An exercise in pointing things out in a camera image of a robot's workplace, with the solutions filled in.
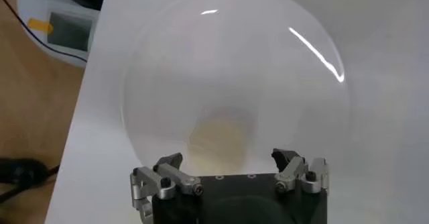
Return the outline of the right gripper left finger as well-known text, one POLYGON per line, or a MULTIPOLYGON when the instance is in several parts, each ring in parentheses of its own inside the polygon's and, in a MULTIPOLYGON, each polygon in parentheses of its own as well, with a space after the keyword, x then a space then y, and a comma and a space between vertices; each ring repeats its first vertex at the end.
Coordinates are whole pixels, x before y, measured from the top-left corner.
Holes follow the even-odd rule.
POLYGON ((154 210, 149 197, 171 200, 179 193, 202 196, 204 187, 201 179, 180 171, 182 161, 182 154, 175 153, 160 158, 152 168, 134 168, 129 175, 132 206, 139 211, 143 224, 154 222, 154 210))

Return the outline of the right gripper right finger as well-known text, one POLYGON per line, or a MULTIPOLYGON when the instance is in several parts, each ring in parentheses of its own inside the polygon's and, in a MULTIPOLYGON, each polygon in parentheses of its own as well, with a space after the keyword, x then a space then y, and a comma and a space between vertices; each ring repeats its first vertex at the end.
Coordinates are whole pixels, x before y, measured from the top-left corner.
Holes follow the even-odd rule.
POLYGON ((318 194, 329 190, 329 167, 325 158, 307 160, 292 150, 274 148, 271 153, 279 170, 274 175, 275 191, 278 194, 296 190, 308 194, 318 194))

